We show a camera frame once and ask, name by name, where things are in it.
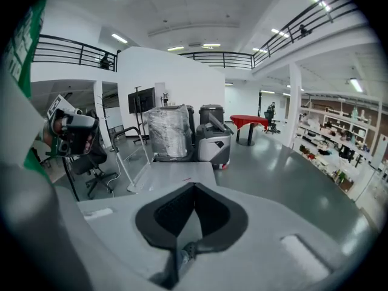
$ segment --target cable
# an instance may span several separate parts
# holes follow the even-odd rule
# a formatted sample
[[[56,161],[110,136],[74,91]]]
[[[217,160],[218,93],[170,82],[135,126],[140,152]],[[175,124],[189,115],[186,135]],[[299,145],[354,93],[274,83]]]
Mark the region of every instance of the cable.
[[[73,181],[72,181],[72,179],[70,177],[69,170],[67,168],[66,159],[62,158],[62,162],[63,162],[63,167],[65,168],[65,171],[66,171],[67,179],[69,179],[70,185],[72,186],[72,190],[73,190],[74,196],[75,196],[76,200],[79,201],[77,192],[75,191]]]
[[[111,181],[116,180],[116,179],[118,179],[121,176],[121,169],[120,169],[120,165],[119,165],[119,162],[118,162],[117,159],[118,159],[118,155],[116,155],[116,163],[117,163],[117,166],[119,168],[119,175],[116,178],[113,178],[113,179],[109,180],[108,183],[107,183],[107,186],[109,186]],[[115,197],[115,193],[112,190],[112,198],[114,198],[114,197]]]

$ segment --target plastic wrap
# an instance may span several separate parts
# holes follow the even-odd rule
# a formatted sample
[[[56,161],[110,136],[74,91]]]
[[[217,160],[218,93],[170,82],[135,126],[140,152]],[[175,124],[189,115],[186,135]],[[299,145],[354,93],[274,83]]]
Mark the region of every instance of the plastic wrap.
[[[185,105],[154,108],[145,113],[154,156],[183,158],[192,151],[192,131]]]

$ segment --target black metal railing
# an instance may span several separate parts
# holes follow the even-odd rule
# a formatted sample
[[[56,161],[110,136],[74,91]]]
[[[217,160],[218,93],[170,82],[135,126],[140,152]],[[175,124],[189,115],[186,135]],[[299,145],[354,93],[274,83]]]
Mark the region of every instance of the black metal railing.
[[[88,65],[117,72],[117,55],[85,43],[49,35],[39,36],[33,62]]]
[[[234,67],[243,69],[253,69],[255,67],[252,54],[211,51],[185,53],[180,55],[207,64],[210,67]]]
[[[279,30],[254,55],[254,66],[270,58],[278,50],[297,42],[313,33],[322,25],[333,23],[334,20],[357,11],[352,0],[319,0],[306,8],[297,17]]]
[[[319,0],[280,29],[279,33],[258,48],[255,54],[211,51],[180,55],[211,67],[254,69],[278,50],[284,49],[313,33],[322,25],[333,23],[334,20],[357,10],[358,8],[352,0]]]

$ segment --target handheld camera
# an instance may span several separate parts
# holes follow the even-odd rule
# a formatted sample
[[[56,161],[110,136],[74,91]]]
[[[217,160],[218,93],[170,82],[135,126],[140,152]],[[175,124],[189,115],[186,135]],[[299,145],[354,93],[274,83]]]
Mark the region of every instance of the handheld camera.
[[[61,95],[58,95],[50,106],[47,117],[48,129],[53,136],[51,151],[47,152],[47,155],[63,157],[89,153],[98,132],[97,119],[82,115],[80,109],[74,108]],[[60,132],[55,128],[58,120],[61,123]],[[90,135],[92,136],[92,140],[89,140],[90,147],[85,151],[85,144]]]

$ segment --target red tablecloth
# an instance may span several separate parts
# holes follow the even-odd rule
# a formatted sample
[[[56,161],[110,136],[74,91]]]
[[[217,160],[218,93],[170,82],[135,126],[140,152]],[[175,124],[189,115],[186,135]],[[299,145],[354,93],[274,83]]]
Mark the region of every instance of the red tablecloth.
[[[250,123],[258,123],[263,125],[266,129],[268,128],[268,120],[265,118],[261,118],[260,116],[232,115],[230,119],[237,126],[237,130],[239,130],[242,126]]]

